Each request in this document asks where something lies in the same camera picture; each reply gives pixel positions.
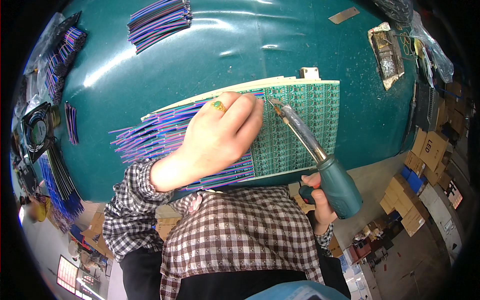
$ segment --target checkered shirt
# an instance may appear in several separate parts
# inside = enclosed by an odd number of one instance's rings
[[[182,219],[163,242],[152,228],[155,209],[167,204],[173,193],[156,192],[150,184],[153,163],[134,162],[124,180],[113,187],[103,236],[117,261],[141,247],[162,252],[162,299],[176,298],[182,278],[207,273],[295,270],[304,272],[308,280],[323,282],[314,238],[328,249],[333,225],[314,237],[308,218],[289,199],[286,186],[199,191],[169,203]],[[199,195],[203,200],[190,214],[189,207]]]

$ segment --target gold ring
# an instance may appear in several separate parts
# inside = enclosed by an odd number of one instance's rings
[[[223,106],[223,103],[222,101],[215,101],[215,102],[212,102],[212,104],[210,104],[211,107],[217,109],[217,110],[221,110],[223,112],[226,112],[227,109],[225,108],[225,106]]]

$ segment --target teal workbench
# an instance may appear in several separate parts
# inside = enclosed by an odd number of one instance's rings
[[[66,17],[83,11],[77,27],[88,33],[63,91],[63,102],[78,111],[80,143],[70,144],[64,123],[56,130],[84,200],[108,202],[127,167],[107,131],[133,126],[150,111],[213,89],[298,76],[300,67],[318,66],[322,79],[340,80],[335,155],[346,169],[399,151],[415,69],[405,61],[405,75],[385,91],[367,31],[386,17],[347,0],[192,0],[191,28],[135,55],[126,24],[131,13],[152,2],[74,0],[63,11]],[[338,25],[328,20],[351,6],[360,14]]]

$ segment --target plaid shirt sleeve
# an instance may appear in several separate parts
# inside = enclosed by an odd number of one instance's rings
[[[330,245],[332,236],[333,236],[333,223],[330,223],[330,225],[328,225],[328,229],[324,234],[315,235],[315,239],[320,245],[320,248],[322,248],[323,256],[333,257],[332,252],[330,251],[330,249],[328,249],[328,245]]]
[[[139,248],[161,252],[163,241],[155,226],[155,209],[168,203],[170,192],[157,192],[150,183],[154,160],[135,161],[125,170],[123,181],[113,186],[115,196],[105,206],[103,237],[116,261]]]

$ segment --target green circuit board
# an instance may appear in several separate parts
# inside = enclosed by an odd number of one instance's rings
[[[274,97],[290,104],[310,128],[327,154],[336,144],[340,109],[340,83],[295,84],[267,87],[263,96]],[[290,128],[283,123],[272,106],[265,101],[264,123],[251,146],[255,177],[291,172],[314,167],[310,154]]]

